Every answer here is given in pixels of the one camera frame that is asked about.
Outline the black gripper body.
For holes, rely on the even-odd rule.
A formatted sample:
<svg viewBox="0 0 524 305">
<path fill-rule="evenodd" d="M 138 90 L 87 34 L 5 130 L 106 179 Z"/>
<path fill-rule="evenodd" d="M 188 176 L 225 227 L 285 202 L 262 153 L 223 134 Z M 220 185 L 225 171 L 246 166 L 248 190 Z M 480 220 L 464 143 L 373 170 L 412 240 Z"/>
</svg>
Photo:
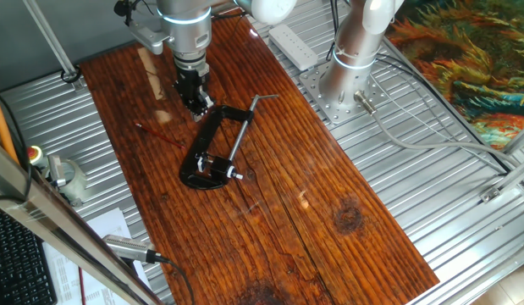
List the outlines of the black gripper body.
<svg viewBox="0 0 524 305">
<path fill-rule="evenodd" d="M 212 100 L 207 94 L 209 81 L 209 65 L 198 64 L 194 67 L 175 65 L 177 80 L 174 88 L 177 90 L 185 106 L 211 106 Z"/>
</svg>

